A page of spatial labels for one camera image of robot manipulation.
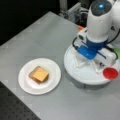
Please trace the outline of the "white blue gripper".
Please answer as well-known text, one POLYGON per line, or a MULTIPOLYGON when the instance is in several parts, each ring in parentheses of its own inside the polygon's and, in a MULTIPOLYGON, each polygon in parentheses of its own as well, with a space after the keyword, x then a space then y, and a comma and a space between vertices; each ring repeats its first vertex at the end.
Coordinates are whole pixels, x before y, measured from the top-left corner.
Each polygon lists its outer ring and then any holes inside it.
POLYGON ((77 34, 79 45, 76 51, 87 60, 94 60, 103 63, 105 66, 113 66, 118 60, 116 52, 108 40, 102 42, 90 41, 87 37, 87 30, 83 29, 77 34))

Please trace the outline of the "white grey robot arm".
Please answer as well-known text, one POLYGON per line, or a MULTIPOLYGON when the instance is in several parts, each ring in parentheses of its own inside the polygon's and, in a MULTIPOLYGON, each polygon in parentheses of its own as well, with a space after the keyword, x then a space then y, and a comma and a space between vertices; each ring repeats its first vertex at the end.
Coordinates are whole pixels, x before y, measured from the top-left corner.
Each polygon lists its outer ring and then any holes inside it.
POLYGON ((87 33, 79 33, 81 45, 76 50, 88 60, 98 60, 106 66, 115 64, 115 54, 106 48, 111 43, 109 31, 118 24, 120 0, 96 0, 90 6, 87 33))

